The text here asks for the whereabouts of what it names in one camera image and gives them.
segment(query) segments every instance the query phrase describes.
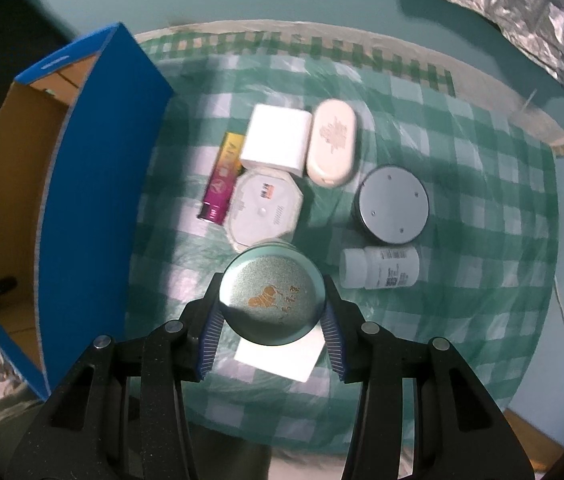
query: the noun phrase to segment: white plastic bottle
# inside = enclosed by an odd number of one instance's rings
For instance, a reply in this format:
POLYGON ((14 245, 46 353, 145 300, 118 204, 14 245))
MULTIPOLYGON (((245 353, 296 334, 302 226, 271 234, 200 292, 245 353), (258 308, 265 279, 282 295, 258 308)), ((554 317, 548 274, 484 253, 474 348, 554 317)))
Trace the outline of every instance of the white plastic bottle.
POLYGON ((419 276, 419 255, 413 246, 344 249, 339 283, 344 288, 411 286, 419 276))

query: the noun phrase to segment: round gray metal object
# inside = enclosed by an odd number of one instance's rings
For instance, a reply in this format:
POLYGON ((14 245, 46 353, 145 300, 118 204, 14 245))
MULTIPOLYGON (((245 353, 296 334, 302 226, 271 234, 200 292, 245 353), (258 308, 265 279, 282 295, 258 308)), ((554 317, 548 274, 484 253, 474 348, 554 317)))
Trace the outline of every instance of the round gray metal object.
POLYGON ((433 339, 433 346, 440 351, 445 351, 451 348, 449 341, 447 341, 443 337, 436 337, 435 339, 433 339))
POLYGON ((251 342, 277 346, 308 334, 324 310, 324 279, 293 246, 260 244, 226 268, 220 310, 229 326, 251 342))
POLYGON ((98 335, 93 340, 93 346, 99 349, 106 348, 110 344, 111 344, 111 338, 108 335, 98 335))
POLYGON ((362 332, 365 334, 377 334, 380 332, 380 326, 372 321, 365 321, 362 323, 362 332))
POLYGON ((422 232, 428 219, 428 196, 410 171, 383 166, 369 173, 357 194, 364 227, 387 244, 406 244, 422 232))
POLYGON ((184 324, 178 319, 171 319, 167 321, 164 325, 164 330, 167 332, 174 334, 175 332, 179 332, 184 328, 184 324))

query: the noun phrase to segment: white square box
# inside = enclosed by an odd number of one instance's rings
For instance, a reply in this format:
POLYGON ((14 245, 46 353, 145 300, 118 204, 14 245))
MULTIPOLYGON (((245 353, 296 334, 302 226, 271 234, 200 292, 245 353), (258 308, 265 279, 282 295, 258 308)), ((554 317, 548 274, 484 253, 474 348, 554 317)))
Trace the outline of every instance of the white square box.
POLYGON ((312 118, 304 110, 255 105, 240 162, 247 170, 265 167, 302 176, 312 118))

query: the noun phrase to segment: white paper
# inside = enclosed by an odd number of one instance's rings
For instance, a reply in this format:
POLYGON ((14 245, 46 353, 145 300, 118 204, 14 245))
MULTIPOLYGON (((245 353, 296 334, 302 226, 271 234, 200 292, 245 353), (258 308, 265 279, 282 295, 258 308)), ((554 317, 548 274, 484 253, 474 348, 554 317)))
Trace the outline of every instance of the white paper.
POLYGON ((324 336, 319 323, 307 335, 288 345, 264 346, 241 339, 235 360, 305 383, 324 347, 324 336))

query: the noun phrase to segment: open cardboard box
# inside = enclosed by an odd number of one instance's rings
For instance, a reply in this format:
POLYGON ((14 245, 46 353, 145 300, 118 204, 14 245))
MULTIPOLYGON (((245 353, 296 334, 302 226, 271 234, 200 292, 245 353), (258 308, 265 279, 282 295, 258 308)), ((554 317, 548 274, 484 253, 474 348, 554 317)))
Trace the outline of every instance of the open cardboard box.
POLYGON ((172 89, 124 25, 22 72, 0 109, 0 346, 42 398, 124 335, 145 171, 172 89))

